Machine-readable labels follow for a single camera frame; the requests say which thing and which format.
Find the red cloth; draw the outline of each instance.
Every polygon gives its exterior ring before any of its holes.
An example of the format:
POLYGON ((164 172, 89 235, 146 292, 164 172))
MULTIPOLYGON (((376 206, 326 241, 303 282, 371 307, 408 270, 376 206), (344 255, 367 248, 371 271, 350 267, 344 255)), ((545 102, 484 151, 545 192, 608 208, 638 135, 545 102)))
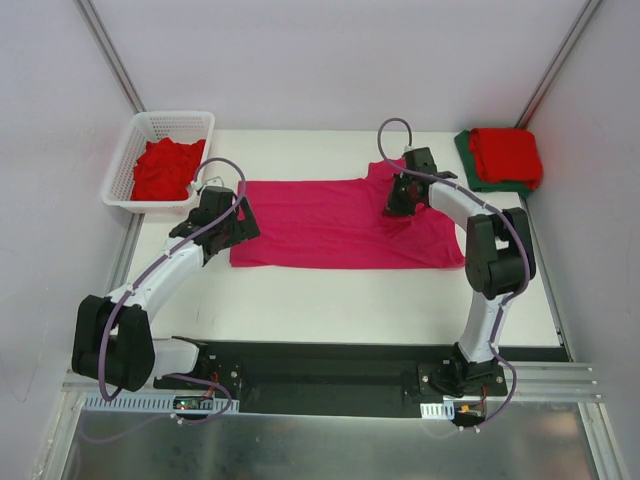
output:
POLYGON ((523 182, 535 190, 542 180, 542 163, 531 132, 518 128, 474 128, 469 137, 476 172, 487 183, 523 182))
POLYGON ((302 268, 452 268, 464 265, 454 223, 420 208, 382 214, 395 170, 369 165, 366 178, 247 182, 260 237, 231 249, 231 265, 302 268))
POLYGON ((199 140, 185 145, 169 138, 158 143, 147 142, 146 152, 133 168, 131 200, 186 200, 187 186, 200 165, 204 144, 204 140, 199 140))

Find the cable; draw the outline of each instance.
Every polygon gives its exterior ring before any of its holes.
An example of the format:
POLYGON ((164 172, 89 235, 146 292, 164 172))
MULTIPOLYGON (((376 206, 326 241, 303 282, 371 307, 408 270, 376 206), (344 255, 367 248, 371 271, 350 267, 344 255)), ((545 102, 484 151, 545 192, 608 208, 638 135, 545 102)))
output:
MULTIPOLYGON (((218 383, 218 372, 213 372, 213 375, 211 375, 211 381, 213 383, 218 383)), ((211 397, 213 397, 213 394, 215 393, 216 389, 214 387, 209 387, 209 390, 207 390, 202 397, 200 397, 202 400, 211 400, 211 397)))
POLYGON ((198 166, 198 168, 196 169, 196 171, 194 173, 194 176, 193 176, 194 177, 194 181, 196 181, 198 179, 198 174, 200 173, 200 171, 206 165, 208 165, 208 164, 210 164, 212 162, 223 162, 223 163, 226 163, 227 165, 230 165, 231 167, 233 167, 233 169, 236 172, 238 172, 238 175, 240 176, 240 187, 239 187, 238 196, 236 197, 236 200, 233 202, 233 204, 227 210, 225 210, 222 213, 222 215, 220 215, 218 218, 213 220, 211 223, 208 223, 204 227, 200 228, 199 230, 196 230, 195 232, 193 232, 188 237, 182 239, 180 242, 178 242, 173 247, 171 247, 171 249, 169 250, 169 254, 168 255, 167 254, 161 255, 151 265, 149 265, 149 267, 146 270, 144 270, 138 276, 138 278, 136 278, 131 283, 131 291, 127 290, 122 295, 122 297, 118 300, 118 302, 115 304, 115 306, 113 307, 113 310, 111 310, 111 313, 109 314, 109 318, 107 319, 107 323, 106 323, 106 325, 104 327, 104 332, 102 334, 102 340, 100 341, 100 352, 99 352, 99 355, 98 355, 98 387, 100 389, 100 395, 102 395, 102 398, 107 402, 111 402, 112 400, 114 400, 120 394, 120 392, 122 391, 122 388, 118 387, 115 390, 115 392, 112 393, 112 394, 109 394, 109 392, 107 392, 107 385, 106 385, 106 379, 105 379, 105 368, 106 368, 106 357, 107 357, 107 345, 109 343, 109 334, 111 332, 111 329, 114 326, 114 323, 116 321, 116 317, 118 316, 118 313, 120 312, 120 310, 124 306, 124 303, 129 299, 131 294, 138 289, 140 284, 142 282, 144 282, 144 280, 149 275, 151 275, 151 273, 153 273, 153 271, 156 268, 158 268, 160 265, 162 265, 162 263, 164 263, 164 261, 167 258, 169 258, 171 255, 176 253, 178 250, 180 250, 180 248, 182 248, 184 245, 186 245, 188 242, 190 242, 194 238, 198 237, 202 233, 206 232, 207 230, 210 230, 211 228, 215 227, 220 222, 222 222, 225 218, 227 218, 229 215, 231 215, 236 208, 238 208, 240 206, 240 203, 245 198, 245 195, 246 195, 246 192, 247 192, 247 180, 246 180, 246 178, 244 176, 244 173, 242 172, 242 170, 240 170, 240 167, 238 167, 231 160, 227 160, 226 158, 213 157, 213 158, 209 158, 208 160, 205 160, 204 162, 202 162, 198 166))
MULTIPOLYGON (((175 378, 177 380, 184 380, 191 383, 199 383, 201 385, 209 385, 210 388, 217 388, 224 394, 225 397, 227 397, 227 403, 219 412, 213 413, 199 420, 189 420, 187 418, 182 417, 181 418, 182 423, 186 423, 187 425, 198 425, 201 423, 210 422, 212 420, 215 420, 216 418, 219 418, 227 410, 229 410, 233 405, 233 398, 231 397, 231 394, 229 393, 229 391, 226 388, 224 388, 222 385, 216 382, 210 382, 208 380, 200 380, 199 378, 192 378, 186 375, 179 375, 179 374, 165 375, 165 377, 175 378)), ((124 432, 117 433, 116 435, 112 435, 110 437, 105 437, 105 438, 93 438, 88 436, 87 433, 84 431, 84 422, 85 422, 86 416, 81 416, 80 420, 78 421, 77 432, 78 432, 78 436, 87 443, 91 443, 93 445, 104 445, 106 443, 111 443, 111 442, 116 442, 118 440, 121 440, 131 435, 132 433, 135 433, 138 430, 141 430, 142 428, 146 427, 150 423, 153 423, 156 420, 160 420, 161 418, 171 418, 171 416, 167 417, 166 413, 161 413, 158 415, 154 415, 153 417, 147 418, 145 421, 140 422, 139 424, 131 427, 129 430, 125 430, 124 432)), ((76 446, 75 457, 76 457, 76 468, 75 468, 75 473, 73 475, 73 478, 74 480, 77 480, 80 476, 80 470, 81 470, 81 464, 82 464, 82 455, 80 453, 79 445, 76 446)))
POLYGON ((508 361, 506 361, 498 353, 498 350, 496 348, 497 347, 496 338, 498 336, 498 331, 500 330, 500 325, 502 323, 502 318, 504 317, 504 308, 507 306, 507 304, 511 300, 516 298, 518 295, 521 295, 527 289, 527 287, 529 286, 529 281, 531 280, 531 270, 529 268, 529 257, 527 256, 527 252, 526 252, 526 250, 524 248, 524 244, 522 243, 522 240, 518 236, 518 232, 516 232, 516 230, 513 227, 513 225, 511 225, 511 223, 507 220, 507 217, 504 215, 504 213, 502 213, 502 210, 494 207, 493 205, 489 205, 487 202, 481 200, 477 195, 475 195, 470 190, 464 188, 462 185, 459 185, 459 184, 457 184, 455 182, 452 182, 451 180, 448 180, 446 178, 440 178, 440 177, 435 176, 435 175, 429 175, 428 173, 422 173, 422 172, 416 172, 416 171, 413 171, 413 170, 409 170, 409 169, 403 168, 403 167, 393 163, 393 161, 389 157, 387 157, 387 155, 384 152, 384 149, 382 148, 382 132, 384 130, 384 127, 387 124, 389 124, 390 122, 393 122, 393 121, 400 122, 405 127, 407 127, 407 132, 409 133, 409 142, 410 142, 409 145, 411 145, 411 140, 413 139, 413 133, 411 132, 411 126, 409 125, 409 122, 407 122, 406 120, 404 120, 402 118, 397 118, 397 117, 389 118, 389 119, 385 120, 380 125, 380 128, 378 128, 378 136, 377 136, 378 151, 380 152, 380 155, 382 156, 382 159, 385 162, 387 162, 389 165, 391 165, 393 168, 395 168, 396 170, 399 170, 402 173, 406 173, 407 175, 414 175, 416 177, 425 178, 425 179, 430 180, 432 182, 443 183, 444 185, 447 185, 450 188, 458 190, 459 192, 463 193, 466 197, 471 199, 474 203, 476 203, 476 204, 480 205, 481 207, 489 210, 490 212, 496 214, 498 216, 498 218, 500 218, 500 220, 503 222, 504 226, 507 228, 507 230, 509 231, 511 236, 513 237, 513 241, 515 242, 516 247, 518 248, 518 253, 520 254, 520 257, 522 258, 522 262, 523 262, 523 265, 524 265, 524 280, 522 281, 522 284, 520 284, 520 287, 515 292, 513 292, 511 295, 508 295, 508 296, 504 297, 502 299, 502 301, 500 302, 498 313, 496 315, 496 320, 493 323, 493 328, 491 329, 491 335, 489 337, 489 348, 491 349, 491 353, 493 354, 493 356, 500 363, 502 363, 509 370, 511 370, 511 373, 513 375, 513 382, 511 384, 511 390, 509 391, 509 394, 507 395, 507 398, 505 399, 504 403, 490 417, 488 417, 484 422, 482 422, 483 424, 485 424, 488 421, 494 419, 501 412, 503 412, 504 409, 511 403, 511 400, 513 399, 513 396, 515 395, 516 386, 517 386, 517 383, 518 383, 518 374, 516 373, 515 367, 513 365, 511 365, 508 361))

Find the white wall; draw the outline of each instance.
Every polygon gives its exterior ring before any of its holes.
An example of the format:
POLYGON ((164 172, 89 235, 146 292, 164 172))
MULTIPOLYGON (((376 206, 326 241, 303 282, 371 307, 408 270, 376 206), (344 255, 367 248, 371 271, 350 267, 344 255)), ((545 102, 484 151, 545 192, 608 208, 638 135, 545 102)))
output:
POLYGON ((605 378, 640 478, 640 3, 605 2, 538 112, 545 167, 534 228, 578 360, 605 378))
POLYGON ((96 0, 147 109, 218 128, 515 125, 584 0, 96 0))
POLYGON ((102 294, 128 221, 99 187, 131 110, 71 0, 0 17, 0 477, 31 478, 69 365, 75 313, 102 294))

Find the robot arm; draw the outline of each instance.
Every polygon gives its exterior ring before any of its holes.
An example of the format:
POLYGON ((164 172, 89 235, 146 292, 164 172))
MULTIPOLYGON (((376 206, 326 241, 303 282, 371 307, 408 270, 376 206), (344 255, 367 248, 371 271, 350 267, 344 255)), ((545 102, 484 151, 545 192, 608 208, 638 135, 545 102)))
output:
MULTIPOLYGON (((205 187, 198 208, 169 234, 163 251, 150 263, 168 255, 172 247, 218 218, 233 203, 235 194, 223 187, 205 187)), ((244 199, 241 212, 234 212, 216 227, 196 236, 168 256, 153 274, 134 290, 122 285, 104 298, 89 295, 78 308, 71 366, 74 372, 98 378, 99 348, 105 324, 116 302, 131 292, 118 312, 117 333, 109 338, 105 361, 107 383, 126 390, 140 389, 150 377, 189 373, 199 363, 201 346, 190 339, 153 339, 150 323, 164 302, 189 276, 197 273, 220 250, 260 235, 255 218, 244 199)))
MULTIPOLYGON (((428 147, 408 150, 403 158, 411 171, 455 178, 450 172, 437 171, 428 147)), ((459 342, 454 345, 449 364, 432 372, 429 382, 441 393, 461 397, 477 391, 478 386, 491 376, 502 375, 491 342, 497 352, 510 306, 510 303, 504 305, 504 301, 524 281, 523 259, 502 220, 484 205, 449 185, 410 174, 395 175, 387 214, 412 215, 419 203, 444 213, 467 234, 465 272, 474 290, 467 324, 459 342), (506 242, 506 246, 499 248, 497 240, 506 242)), ((511 208, 502 213, 525 248, 530 278, 533 278, 535 260, 526 212, 511 208)))

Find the folded clothes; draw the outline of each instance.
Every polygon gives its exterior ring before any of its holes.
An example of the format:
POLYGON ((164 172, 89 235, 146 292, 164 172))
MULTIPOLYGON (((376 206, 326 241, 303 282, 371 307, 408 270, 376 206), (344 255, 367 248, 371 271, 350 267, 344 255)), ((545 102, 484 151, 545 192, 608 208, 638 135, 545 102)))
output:
POLYGON ((456 135, 454 139, 460 160, 467 175, 467 183, 469 188, 474 192, 515 192, 523 197, 527 197, 532 190, 522 182, 511 182, 505 180, 500 183, 487 183, 480 180, 476 172, 476 163, 473 153, 469 151, 469 130, 464 130, 456 135))
POLYGON ((147 150, 133 168, 134 201, 174 201, 189 197, 187 186, 202 160, 204 140, 193 145, 175 143, 163 138, 147 142, 147 150))
POLYGON ((366 178, 247 182, 260 237, 231 249, 231 265, 333 269, 452 268, 464 265, 455 225, 419 208, 383 215, 393 167, 371 163, 366 178))
POLYGON ((542 180, 542 163, 531 132, 518 128, 474 128, 469 150, 480 180, 523 182, 535 190, 542 180))

